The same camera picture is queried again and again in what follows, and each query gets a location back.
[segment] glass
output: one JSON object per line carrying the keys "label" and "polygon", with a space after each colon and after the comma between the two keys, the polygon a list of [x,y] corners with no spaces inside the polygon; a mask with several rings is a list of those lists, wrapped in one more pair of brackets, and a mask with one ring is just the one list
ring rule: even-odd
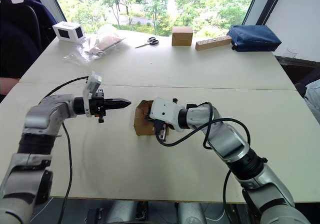
{"label": "glass", "polygon": [[194,36],[224,36],[241,24],[252,0],[58,0],[68,21],[95,33],[118,29],[170,36],[172,26],[192,26]]}

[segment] wooden block with holes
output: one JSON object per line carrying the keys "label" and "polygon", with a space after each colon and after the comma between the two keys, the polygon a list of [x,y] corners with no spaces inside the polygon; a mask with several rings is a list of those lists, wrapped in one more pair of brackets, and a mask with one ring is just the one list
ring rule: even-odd
{"label": "wooden block with holes", "polygon": [[196,50],[205,50],[208,48],[215,48],[223,45],[230,44],[232,38],[230,36],[222,36],[218,38],[211,38],[203,41],[198,41],[195,44]]}

